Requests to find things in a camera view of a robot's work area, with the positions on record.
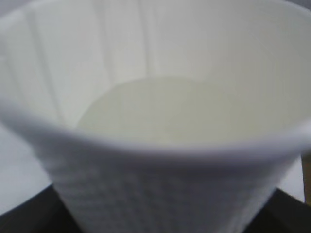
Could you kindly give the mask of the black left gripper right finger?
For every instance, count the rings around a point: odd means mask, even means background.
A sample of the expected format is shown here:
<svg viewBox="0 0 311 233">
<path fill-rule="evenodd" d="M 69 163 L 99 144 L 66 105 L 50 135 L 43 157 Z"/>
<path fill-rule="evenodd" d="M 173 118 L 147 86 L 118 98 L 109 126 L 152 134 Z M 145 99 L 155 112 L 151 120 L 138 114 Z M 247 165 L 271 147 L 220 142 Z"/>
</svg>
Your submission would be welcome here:
<svg viewBox="0 0 311 233">
<path fill-rule="evenodd" d="M 245 233 L 309 233 L 311 207 L 280 189 L 252 220 Z"/>
</svg>

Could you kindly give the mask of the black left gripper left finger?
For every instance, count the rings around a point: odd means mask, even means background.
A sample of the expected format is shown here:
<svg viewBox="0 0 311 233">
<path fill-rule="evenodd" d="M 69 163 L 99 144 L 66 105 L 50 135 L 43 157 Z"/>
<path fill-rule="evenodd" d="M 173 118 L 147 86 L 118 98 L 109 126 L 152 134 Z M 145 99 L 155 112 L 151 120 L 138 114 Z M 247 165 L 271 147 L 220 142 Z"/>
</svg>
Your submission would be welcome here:
<svg viewBox="0 0 311 233">
<path fill-rule="evenodd" d="M 79 233 L 53 186 L 0 216 L 2 233 Z"/>
</svg>

